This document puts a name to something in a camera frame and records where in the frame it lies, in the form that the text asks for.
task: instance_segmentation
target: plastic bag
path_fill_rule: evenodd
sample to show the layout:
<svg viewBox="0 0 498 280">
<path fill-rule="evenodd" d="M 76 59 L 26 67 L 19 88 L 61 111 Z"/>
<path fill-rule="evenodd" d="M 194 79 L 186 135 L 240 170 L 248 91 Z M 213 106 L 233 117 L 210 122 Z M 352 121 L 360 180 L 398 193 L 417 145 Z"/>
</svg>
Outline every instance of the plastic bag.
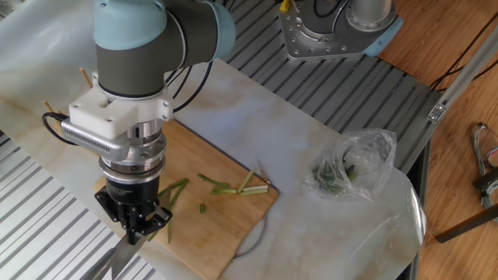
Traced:
<svg viewBox="0 0 498 280">
<path fill-rule="evenodd" d="M 350 195 L 372 200 L 395 161 L 396 134 L 383 129 L 345 132 L 311 167 L 305 186 L 325 196 Z"/>
</svg>

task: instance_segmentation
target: metal bracket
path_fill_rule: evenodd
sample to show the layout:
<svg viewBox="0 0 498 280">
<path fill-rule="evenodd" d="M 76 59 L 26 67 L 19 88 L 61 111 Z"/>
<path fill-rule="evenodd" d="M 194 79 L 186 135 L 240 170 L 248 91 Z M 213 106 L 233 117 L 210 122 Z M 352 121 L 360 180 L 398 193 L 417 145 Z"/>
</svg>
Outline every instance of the metal bracket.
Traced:
<svg viewBox="0 0 498 280">
<path fill-rule="evenodd" d="M 434 105 L 434 108 L 430 111 L 427 116 L 427 120 L 435 124 L 439 123 L 446 113 L 447 108 L 441 103 Z"/>
</svg>

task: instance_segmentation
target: black cable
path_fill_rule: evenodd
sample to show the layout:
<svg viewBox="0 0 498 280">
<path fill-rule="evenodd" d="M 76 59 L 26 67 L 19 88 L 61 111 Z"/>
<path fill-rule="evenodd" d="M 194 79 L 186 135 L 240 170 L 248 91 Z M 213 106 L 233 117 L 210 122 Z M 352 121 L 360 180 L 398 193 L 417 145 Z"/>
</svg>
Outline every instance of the black cable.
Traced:
<svg viewBox="0 0 498 280">
<path fill-rule="evenodd" d="M 461 71 L 463 69 L 463 66 L 454 70 L 454 71 L 451 71 L 451 69 L 453 69 L 453 67 L 455 67 L 458 62 L 465 56 L 465 54 L 468 53 L 468 51 L 470 50 L 470 48 L 475 44 L 475 42 L 481 37 L 481 35 L 484 33 L 484 31 L 486 31 L 486 29 L 489 27 L 489 25 L 491 25 L 491 23 L 496 19 L 498 18 L 498 12 L 496 12 L 494 14 L 493 17 L 491 17 L 491 19 L 489 19 L 489 21 L 486 23 L 486 25 L 477 33 L 477 35 L 475 35 L 474 39 L 472 40 L 472 42 L 467 46 L 467 48 L 465 48 L 465 50 L 460 54 L 460 56 L 457 58 L 456 61 L 453 62 L 453 64 L 451 65 L 451 67 L 446 71 L 446 73 L 444 73 L 441 77 L 439 77 L 438 79 L 436 79 L 432 84 L 431 84 L 431 91 L 434 91 L 437 86 L 443 82 L 443 80 L 448 77 L 449 75 L 453 75 L 455 73 L 458 73 L 459 71 Z"/>
<path fill-rule="evenodd" d="M 178 87 L 177 91 L 173 95 L 173 99 L 175 99 L 177 97 L 178 93 L 180 93 L 181 89 L 184 87 L 184 85 L 187 82 L 188 76 L 190 75 L 191 71 L 192 71 L 192 66 L 188 68 L 187 74 L 185 74 L 184 80 L 181 81 L 180 86 Z"/>
<path fill-rule="evenodd" d="M 495 67 L 496 65 L 498 65 L 498 59 L 496 59 L 490 66 L 488 66 L 486 69 L 482 70 L 482 72 L 480 72 L 479 74 L 477 74 L 473 79 L 472 81 L 475 81 L 476 79 L 479 79 L 481 78 L 484 74 L 486 74 L 489 70 L 491 70 L 493 67 Z M 444 89 L 436 89 L 436 91 L 445 91 L 446 89 L 448 88 L 444 88 Z"/>
<path fill-rule="evenodd" d="M 192 94 L 192 96 L 190 96 L 190 98 L 188 98 L 188 100 L 185 101 L 183 104 L 181 104 L 180 106 L 174 108 L 173 109 L 173 113 L 176 113 L 179 110 L 182 110 L 183 108 L 185 108 L 201 92 L 202 87 L 204 87 L 205 82 L 208 80 L 209 73 L 211 72 L 211 67 L 212 67 L 212 61 L 209 62 L 208 69 L 205 71 L 205 74 L 204 74 L 204 78 L 202 79 L 202 82 L 199 85 L 199 87 L 195 90 L 194 94 Z"/>
<path fill-rule="evenodd" d="M 185 71 L 185 68 L 181 69 L 180 73 L 178 73 L 176 76 L 174 76 L 174 78 L 170 81 L 170 82 L 167 82 L 167 85 L 171 85 L 174 80 L 176 80 L 178 77 L 180 77 L 181 73 L 183 73 Z"/>
<path fill-rule="evenodd" d="M 337 9 L 337 7 L 339 7 L 339 4 L 340 4 L 340 2 L 341 2 L 341 1 L 337 0 L 337 2 L 336 2 L 336 3 L 335 3 L 335 5 L 334 5 L 334 8 L 332 8 L 330 11 L 328 11 L 328 12 L 327 12 L 326 14 L 324 14 L 324 15 L 321 15 L 321 14 L 319 14 L 319 13 L 318 13 L 318 10 L 317 10 L 317 2 L 318 2 L 318 0 L 314 0 L 314 1 L 313 1 L 313 11 L 314 11 L 314 14 L 315 14 L 317 17 L 319 17 L 319 18 L 323 19 L 323 18 L 326 18 L 326 17 L 330 16 L 331 14 L 333 14 L 333 13 L 335 12 L 335 10 Z"/>
<path fill-rule="evenodd" d="M 173 76 L 174 76 L 174 74 L 175 74 L 176 72 L 177 72 L 177 70 L 173 70 L 173 71 L 171 72 L 171 74 L 170 74 L 170 75 L 166 78 L 166 80 L 164 80 L 164 82 L 167 84 L 167 83 L 171 80 L 171 78 L 173 78 Z"/>
<path fill-rule="evenodd" d="M 63 137 L 61 137 L 57 132 L 55 132 L 52 127 L 48 124 L 48 121 L 47 121 L 47 117 L 52 117 L 54 118 L 55 120 L 57 121 L 63 121 L 65 119 L 67 119 L 69 116 L 66 116 L 64 114 L 59 114 L 59 113 L 53 113 L 53 112 L 47 112 L 45 113 L 42 117 L 41 117 L 41 120 L 44 122 L 44 127 L 48 130 L 48 132 L 50 132 L 55 138 L 61 140 L 62 142 L 66 143 L 66 144 L 70 144 L 70 145 L 77 145 L 73 142 L 70 142 L 66 139 L 64 139 Z"/>
<path fill-rule="evenodd" d="M 230 7 L 228 7 L 228 11 L 230 11 L 232 8 L 233 8 L 233 4 L 235 4 L 235 0 L 232 0 L 232 2 L 230 3 Z"/>
</svg>

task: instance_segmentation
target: wooden cutting board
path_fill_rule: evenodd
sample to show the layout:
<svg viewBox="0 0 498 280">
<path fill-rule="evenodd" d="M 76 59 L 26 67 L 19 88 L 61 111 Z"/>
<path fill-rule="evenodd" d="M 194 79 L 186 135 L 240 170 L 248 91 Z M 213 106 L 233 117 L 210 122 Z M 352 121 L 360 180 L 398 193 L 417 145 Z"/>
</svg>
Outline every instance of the wooden cutting board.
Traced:
<svg viewBox="0 0 498 280">
<path fill-rule="evenodd" d="M 237 188 L 248 170 L 176 121 L 165 123 L 163 133 L 167 139 L 166 168 L 160 177 L 160 191 L 184 177 L 190 182 L 171 209 L 174 217 L 170 221 L 170 243 L 167 242 L 167 227 L 161 229 L 154 240 L 204 279 L 218 279 L 244 238 L 275 202 L 278 193 L 269 187 L 268 193 L 246 197 L 210 195 L 212 185 L 197 177 L 199 173 Z M 264 184 L 253 176 L 247 186 Z M 102 177 L 94 190 L 98 191 L 103 185 L 105 178 Z M 203 214 L 199 211 L 200 203 L 205 204 Z"/>
</svg>

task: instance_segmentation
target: cable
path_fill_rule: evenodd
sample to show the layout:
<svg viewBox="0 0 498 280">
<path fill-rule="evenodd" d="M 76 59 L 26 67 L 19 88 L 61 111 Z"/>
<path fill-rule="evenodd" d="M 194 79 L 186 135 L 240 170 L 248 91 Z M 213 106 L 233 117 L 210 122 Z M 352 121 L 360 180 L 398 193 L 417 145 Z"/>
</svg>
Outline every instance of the cable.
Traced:
<svg viewBox="0 0 498 280">
<path fill-rule="evenodd" d="M 326 18 L 326 17 L 330 16 L 331 14 L 333 14 L 333 13 L 335 12 L 335 10 L 337 9 L 337 7 L 339 6 L 340 1 L 339 1 L 339 0 L 336 0 L 336 1 L 337 1 L 337 2 L 335 3 L 334 8 L 332 8 L 332 9 L 331 9 L 330 11 L 328 11 L 326 14 L 321 15 L 321 14 L 319 14 L 319 13 L 318 13 L 318 10 L 317 10 L 317 2 L 318 2 L 318 0 L 314 0 L 314 1 L 313 1 L 313 11 L 314 11 L 314 14 L 315 14 L 317 17 L 321 18 L 321 19 L 323 19 L 323 18 Z"/>
<path fill-rule="evenodd" d="M 493 135 L 495 135 L 495 137 L 498 137 L 498 134 L 493 129 L 489 128 L 486 124 L 478 124 L 474 128 L 474 136 L 473 136 L 474 153 L 475 153 L 475 157 L 477 158 L 477 163 L 479 165 L 479 174 L 481 176 L 484 176 L 486 174 L 486 162 L 482 158 L 481 150 L 479 148 L 481 132 L 483 130 L 487 130 L 487 131 L 491 132 Z M 497 147 L 494 149 L 491 149 L 488 152 L 488 156 L 495 149 L 497 149 Z M 498 180 L 495 180 L 494 182 L 490 182 L 485 187 L 485 189 L 482 190 L 481 205 L 484 209 L 488 209 L 488 208 L 494 206 L 494 203 L 491 200 L 490 195 L 496 189 L 498 189 Z"/>
<path fill-rule="evenodd" d="M 176 72 L 177 72 L 177 70 L 173 70 L 173 71 L 171 72 L 171 74 L 170 74 L 170 75 L 166 78 L 166 80 L 164 80 L 164 82 L 167 84 L 167 83 L 171 80 L 171 78 L 173 78 L 173 76 L 174 76 L 174 74 L 175 74 Z"/>
<path fill-rule="evenodd" d="M 250 254 L 252 251 L 254 251 L 258 245 L 261 243 L 261 241 L 263 240 L 263 236 L 265 235 L 265 232 L 266 232 L 266 224 L 268 223 L 268 217 L 266 215 L 263 216 L 263 229 L 261 230 L 261 234 L 259 235 L 258 237 L 258 240 L 256 240 L 256 243 L 247 251 L 241 253 L 241 254 L 238 254 L 238 255 L 235 255 L 235 257 L 233 257 L 232 260 L 235 260 L 239 257 L 243 257 L 243 256 L 246 256 L 248 254 Z"/>
<path fill-rule="evenodd" d="M 437 86 L 443 82 L 443 80 L 450 76 L 450 75 L 453 75 L 455 73 L 458 73 L 459 71 L 461 71 L 464 67 L 460 67 L 454 71 L 451 71 L 451 69 L 453 69 L 453 67 L 455 67 L 458 62 L 468 53 L 468 51 L 471 49 L 471 47 L 475 44 L 475 42 L 481 37 L 481 35 L 484 33 L 484 31 L 486 31 L 486 29 L 489 27 L 489 25 L 491 25 L 491 23 L 496 19 L 498 18 L 498 12 L 496 12 L 493 17 L 491 17 L 491 19 L 489 19 L 489 21 L 486 23 L 486 25 L 477 33 L 477 35 L 475 35 L 474 39 L 472 40 L 472 42 L 470 42 L 470 44 L 465 48 L 465 50 L 460 54 L 460 56 L 457 58 L 456 61 L 453 62 L 453 64 L 451 65 L 451 67 L 446 71 L 446 73 L 444 73 L 441 77 L 439 77 L 438 79 L 436 79 L 431 85 L 431 91 L 434 91 Z"/>
<path fill-rule="evenodd" d="M 490 66 L 488 66 L 486 69 L 482 70 L 482 72 L 480 72 L 479 74 L 477 74 L 473 79 L 472 81 L 475 81 L 476 79 L 479 79 L 481 78 L 484 74 L 486 74 L 489 70 L 491 70 L 493 67 L 495 67 L 496 65 L 498 64 L 498 59 L 493 62 Z M 436 89 L 436 91 L 446 91 L 448 88 L 443 88 L 443 89 Z"/>
<path fill-rule="evenodd" d="M 195 90 L 194 94 L 192 94 L 192 96 L 190 96 L 190 98 L 188 98 L 188 100 L 185 101 L 183 104 L 174 108 L 173 113 L 176 113 L 176 112 L 182 110 L 183 108 L 185 108 L 201 92 L 202 87 L 204 87 L 205 82 L 208 80 L 209 73 L 211 72 L 211 67 L 212 67 L 212 61 L 209 62 L 208 69 L 205 71 L 205 74 L 204 74 L 204 78 L 202 79 L 202 82 L 199 85 L 199 87 Z"/>
<path fill-rule="evenodd" d="M 235 0 L 232 0 L 232 2 L 230 3 L 230 7 L 228 7 L 228 11 L 230 11 L 232 8 L 233 8 L 233 4 L 235 4 Z"/>
<path fill-rule="evenodd" d="M 70 145 L 77 145 L 73 142 L 70 142 L 66 139 L 64 139 L 63 137 L 61 137 L 57 132 L 55 132 L 52 127 L 48 124 L 48 121 L 47 121 L 47 117 L 52 117 L 54 118 L 55 120 L 57 121 L 63 121 L 65 119 L 68 118 L 68 116 L 64 115 L 64 114 L 59 114 L 59 113 L 53 113 L 53 112 L 47 112 L 45 113 L 42 117 L 41 117 L 41 120 L 44 122 L 44 127 L 48 130 L 48 132 L 50 132 L 55 138 L 61 140 L 62 142 L 66 143 L 66 144 L 70 144 Z"/>
<path fill-rule="evenodd" d="M 181 89 L 185 86 L 185 83 L 187 82 L 188 76 L 190 75 L 191 71 L 192 71 L 192 66 L 188 68 L 187 74 L 185 74 L 184 80 L 181 81 L 180 86 L 178 87 L 177 91 L 173 95 L 173 99 L 177 98 L 178 93 L 180 93 Z"/>
<path fill-rule="evenodd" d="M 180 77 L 181 73 L 183 73 L 185 71 L 185 68 L 181 69 L 180 73 L 178 73 L 176 76 L 174 76 L 174 78 L 170 81 L 170 82 L 167 82 L 167 85 L 171 85 L 174 80 L 176 80 L 178 77 Z"/>
</svg>

